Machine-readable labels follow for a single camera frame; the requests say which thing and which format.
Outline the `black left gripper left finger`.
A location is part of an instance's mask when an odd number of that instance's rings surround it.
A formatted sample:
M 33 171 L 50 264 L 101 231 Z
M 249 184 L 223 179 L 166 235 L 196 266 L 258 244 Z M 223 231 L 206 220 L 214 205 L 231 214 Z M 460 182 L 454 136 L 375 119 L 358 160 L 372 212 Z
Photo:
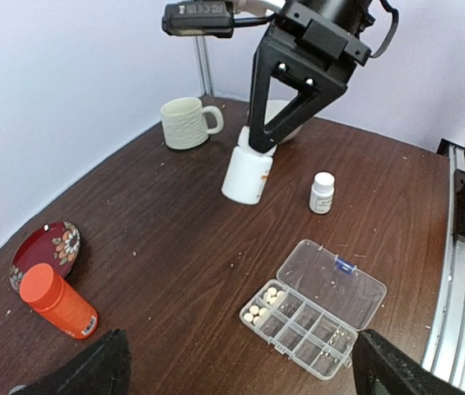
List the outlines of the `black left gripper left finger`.
M 128 394 L 132 354 L 127 333 L 110 330 L 54 372 L 11 394 Z

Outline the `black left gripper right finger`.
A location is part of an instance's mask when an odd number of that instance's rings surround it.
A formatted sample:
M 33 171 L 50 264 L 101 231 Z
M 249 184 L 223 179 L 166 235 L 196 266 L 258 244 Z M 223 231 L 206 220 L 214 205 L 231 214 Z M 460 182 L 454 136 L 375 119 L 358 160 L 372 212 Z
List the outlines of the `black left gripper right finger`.
M 352 350 L 358 394 L 463 394 L 424 370 L 373 329 L 360 332 Z

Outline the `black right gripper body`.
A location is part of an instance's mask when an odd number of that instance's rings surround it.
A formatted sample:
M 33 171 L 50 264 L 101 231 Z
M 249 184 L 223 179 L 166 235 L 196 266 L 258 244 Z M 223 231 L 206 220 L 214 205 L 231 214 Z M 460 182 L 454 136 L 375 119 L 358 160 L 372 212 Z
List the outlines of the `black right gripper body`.
M 267 28 L 268 68 L 354 68 L 371 49 L 360 33 L 374 23 L 370 1 L 286 1 Z

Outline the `clear plastic pill organizer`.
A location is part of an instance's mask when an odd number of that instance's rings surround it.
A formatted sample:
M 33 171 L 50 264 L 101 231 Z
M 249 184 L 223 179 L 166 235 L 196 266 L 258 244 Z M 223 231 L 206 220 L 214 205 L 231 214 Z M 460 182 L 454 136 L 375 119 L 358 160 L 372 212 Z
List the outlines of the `clear plastic pill organizer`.
M 353 347 L 345 363 L 329 353 L 328 340 L 333 332 L 339 328 L 349 330 L 355 335 L 355 345 L 387 294 L 383 282 L 309 239 L 294 247 L 275 278 L 255 295 L 270 286 L 286 292 L 279 308 L 260 326 L 244 323 L 239 317 L 241 322 L 323 381 L 352 363 Z

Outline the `orange pill bottle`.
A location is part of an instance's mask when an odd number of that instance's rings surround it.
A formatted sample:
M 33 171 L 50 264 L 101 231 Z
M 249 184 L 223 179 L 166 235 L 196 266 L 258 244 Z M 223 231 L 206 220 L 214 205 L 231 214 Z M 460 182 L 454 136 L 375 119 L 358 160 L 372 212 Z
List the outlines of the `orange pill bottle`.
M 24 275 L 19 295 L 36 313 L 75 340 L 90 337 L 99 315 L 48 263 L 38 263 Z

